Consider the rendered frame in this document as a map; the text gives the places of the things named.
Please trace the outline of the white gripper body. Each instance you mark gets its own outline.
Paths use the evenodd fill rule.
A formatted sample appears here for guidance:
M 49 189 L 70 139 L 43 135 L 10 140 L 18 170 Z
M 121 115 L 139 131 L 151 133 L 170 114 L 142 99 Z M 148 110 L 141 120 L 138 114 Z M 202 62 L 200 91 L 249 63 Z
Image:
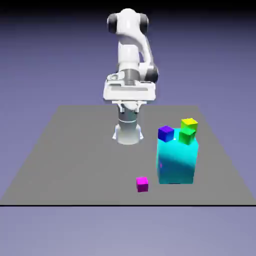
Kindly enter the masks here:
M 124 80 L 107 80 L 104 84 L 103 98 L 106 101 L 154 101 L 156 84 L 135 81 L 135 85 L 125 85 Z

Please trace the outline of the large cyan box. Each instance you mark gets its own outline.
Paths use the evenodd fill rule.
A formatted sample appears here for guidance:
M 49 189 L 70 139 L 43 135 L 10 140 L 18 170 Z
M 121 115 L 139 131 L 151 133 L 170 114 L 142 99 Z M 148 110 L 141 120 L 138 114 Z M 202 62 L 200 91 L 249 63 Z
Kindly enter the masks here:
M 157 137 L 156 170 L 160 184 L 192 184 L 198 157 L 196 137 L 190 145 L 179 142 L 180 128 L 174 129 L 174 138 L 164 142 Z

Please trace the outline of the small green cube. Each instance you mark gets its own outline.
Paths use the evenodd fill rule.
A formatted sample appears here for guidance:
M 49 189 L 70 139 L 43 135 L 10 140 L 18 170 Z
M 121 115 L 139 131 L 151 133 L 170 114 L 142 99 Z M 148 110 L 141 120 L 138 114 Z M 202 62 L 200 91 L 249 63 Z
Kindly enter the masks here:
M 196 130 L 191 128 L 181 128 L 178 135 L 178 141 L 185 145 L 190 145 L 196 135 Z

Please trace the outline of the small yellow cube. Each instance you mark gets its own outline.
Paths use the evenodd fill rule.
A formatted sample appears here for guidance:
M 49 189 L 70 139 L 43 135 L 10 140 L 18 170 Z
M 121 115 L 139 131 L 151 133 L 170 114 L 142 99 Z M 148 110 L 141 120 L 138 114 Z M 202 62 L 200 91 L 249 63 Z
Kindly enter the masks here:
M 183 118 L 181 120 L 181 129 L 189 128 L 191 130 L 197 131 L 198 129 L 198 122 L 193 118 Z

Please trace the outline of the small magenta cube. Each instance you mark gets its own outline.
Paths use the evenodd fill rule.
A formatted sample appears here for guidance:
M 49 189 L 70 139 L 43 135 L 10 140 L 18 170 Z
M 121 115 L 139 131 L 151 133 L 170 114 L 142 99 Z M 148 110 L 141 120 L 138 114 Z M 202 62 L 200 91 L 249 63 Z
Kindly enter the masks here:
M 149 190 L 149 181 L 146 176 L 136 178 L 136 188 L 138 193 L 147 192 Z

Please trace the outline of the small blue cube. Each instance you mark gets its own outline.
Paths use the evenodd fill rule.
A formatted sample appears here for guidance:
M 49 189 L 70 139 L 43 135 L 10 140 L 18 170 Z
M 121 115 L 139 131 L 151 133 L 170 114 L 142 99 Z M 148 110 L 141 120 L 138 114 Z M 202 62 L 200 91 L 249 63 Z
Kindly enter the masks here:
M 158 129 L 157 137 L 159 140 L 167 143 L 174 139 L 174 134 L 175 134 L 175 130 L 170 126 L 165 125 Z

